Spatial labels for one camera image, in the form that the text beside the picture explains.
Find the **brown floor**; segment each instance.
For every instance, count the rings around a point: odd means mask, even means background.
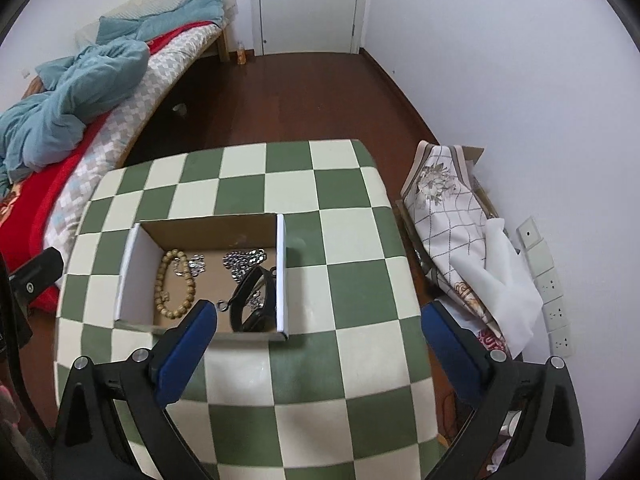
[[[172,108],[187,106],[181,118]],[[364,56],[285,54],[245,66],[197,61],[162,102],[127,165],[160,156],[251,142],[360,139],[378,165],[389,198],[399,197],[418,142],[434,141]],[[427,301],[419,271],[414,281]],[[45,422],[56,417],[53,395],[54,319],[30,319],[34,337],[22,350],[24,377]],[[436,402],[447,393],[434,370]],[[439,422],[442,414],[438,410]]]

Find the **electrical outlet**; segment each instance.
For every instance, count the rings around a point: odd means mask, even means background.
[[[531,274],[534,278],[554,267],[554,259],[551,257],[549,246],[544,240],[540,240],[539,243],[526,251],[525,254],[527,262],[529,263],[529,269],[531,269]]]
[[[549,332],[549,347],[552,355],[557,355],[558,357],[569,357],[574,354],[571,329],[569,329],[568,325]]]
[[[549,301],[556,300],[564,294],[558,272],[555,269],[543,272],[533,280],[533,283],[535,283],[536,289],[540,293],[542,303],[549,303]]]
[[[542,306],[542,313],[545,315],[546,331],[551,332],[569,324],[569,318],[564,311],[562,298],[545,303]]]
[[[542,236],[540,236],[540,231],[538,231],[538,226],[536,225],[533,216],[527,218],[522,225],[518,227],[517,231],[520,235],[520,240],[522,240],[522,245],[526,250],[529,250],[542,240]]]

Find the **mattress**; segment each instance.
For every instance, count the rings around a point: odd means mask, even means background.
[[[162,99],[221,33],[211,24],[191,28],[173,38],[151,56],[135,94],[112,110],[63,187],[47,221],[44,248],[60,251],[65,270],[82,213],[98,183],[117,167]]]

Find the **flower pattern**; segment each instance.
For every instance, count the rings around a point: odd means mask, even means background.
[[[456,181],[442,163],[425,166],[418,175],[417,192],[420,202],[440,205],[446,193],[456,189]]]
[[[20,198],[23,182],[23,180],[16,182],[7,196],[4,197],[4,200],[0,202],[0,226],[2,226],[2,224],[4,224],[4,222],[9,218],[11,211],[14,209],[14,204]]]

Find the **cardboard box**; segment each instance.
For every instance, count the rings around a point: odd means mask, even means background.
[[[231,330],[229,311],[218,312],[214,340],[285,340],[288,333],[286,249],[281,214],[210,216],[135,224],[127,237],[120,266],[114,325],[161,334],[180,323],[180,319],[161,316],[154,305],[156,274],[167,251],[178,249],[189,258],[194,254],[204,255],[206,271],[195,279],[195,300],[216,304],[219,300],[228,301],[237,286],[231,272],[223,267],[222,257],[229,251],[258,248],[264,249],[268,256],[262,266],[276,267],[276,326],[271,332],[235,333]],[[172,262],[166,272],[164,290],[170,295],[167,307],[175,310],[184,301],[186,284],[184,278],[175,275]],[[248,314],[247,307],[243,319]]]

